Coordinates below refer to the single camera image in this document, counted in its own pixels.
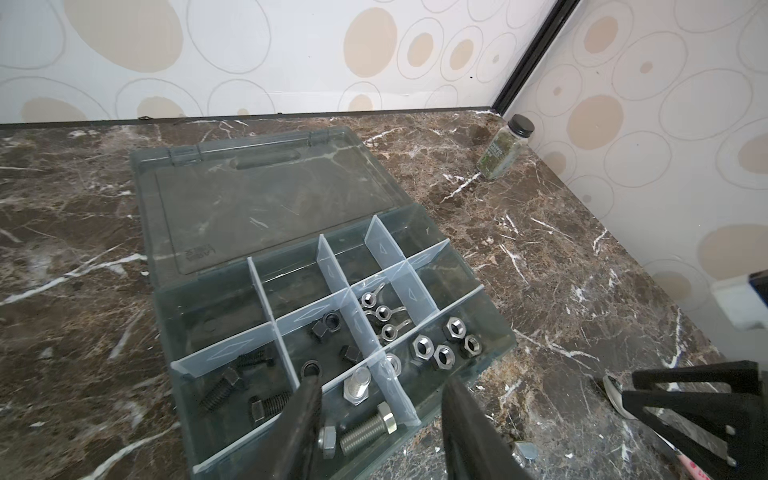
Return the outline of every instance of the black metal frame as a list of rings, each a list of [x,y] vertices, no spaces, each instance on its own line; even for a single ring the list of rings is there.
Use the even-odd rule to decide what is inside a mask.
[[[667,392],[658,383],[722,382],[731,393]],[[729,362],[681,369],[641,370],[632,374],[637,391],[621,394],[623,407],[716,480],[768,477],[766,397],[755,362]],[[670,409],[728,445],[735,465],[662,422],[645,407]]]
[[[533,37],[528,50],[520,58],[517,68],[512,72],[502,91],[499,92],[496,101],[493,102],[492,109],[498,114],[503,115],[507,111],[578,3],[579,0],[558,0],[555,2],[544,24]]]

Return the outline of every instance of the screw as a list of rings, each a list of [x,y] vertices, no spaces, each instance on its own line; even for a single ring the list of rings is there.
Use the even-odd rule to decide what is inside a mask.
[[[275,366],[275,347],[272,344],[244,353],[237,357],[237,367],[246,368],[266,363],[267,366]]]
[[[361,426],[353,429],[341,438],[339,444],[344,455],[351,455],[364,445],[369,444],[385,433],[391,435],[397,430],[397,422],[387,402],[381,402],[379,411]]]
[[[290,400],[291,392],[280,392],[268,399],[259,400],[255,396],[250,398],[250,415],[255,426],[259,426],[282,412]]]
[[[230,366],[224,370],[216,385],[203,397],[200,405],[208,412],[212,412],[218,409],[235,390],[245,390],[245,381],[237,370]]]

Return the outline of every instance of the patterned wall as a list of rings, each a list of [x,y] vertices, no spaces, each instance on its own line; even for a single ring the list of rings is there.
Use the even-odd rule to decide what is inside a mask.
[[[5,0],[0,122],[490,105],[554,0]]]
[[[768,269],[768,2],[582,0],[508,112],[727,356],[768,363],[710,284]]]

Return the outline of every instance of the threaded bolt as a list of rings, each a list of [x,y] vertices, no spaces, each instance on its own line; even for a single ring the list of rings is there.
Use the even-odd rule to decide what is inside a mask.
[[[389,409],[387,402],[381,402],[379,411],[373,417],[344,434],[339,441],[341,451],[344,455],[351,455],[385,433],[391,435],[395,430],[397,430],[397,424],[392,410]]]
[[[232,392],[244,388],[243,377],[234,368],[227,367],[221,379],[200,401],[200,405],[208,412],[212,412],[218,409],[232,395]]]
[[[268,366],[275,365],[274,351],[270,346],[264,346],[252,352],[244,353],[238,356],[236,361],[238,368],[261,365],[262,363],[266,363]]]
[[[288,400],[290,400],[291,392],[280,392],[277,395],[271,396],[268,399],[264,399],[264,415],[269,419],[274,417],[278,413],[282,412]]]

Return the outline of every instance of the marble countertop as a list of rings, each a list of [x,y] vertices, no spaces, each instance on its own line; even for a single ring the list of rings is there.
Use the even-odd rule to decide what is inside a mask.
[[[467,260],[519,347],[472,387],[533,478],[673,478],[606,372],[720,359],[533,153],[475,175],[503,120],[458,111],[0,134],[0,477],[186,478],[128,163],[141,147],[348,125]],[[445,478],[439,417],[374,478]]]

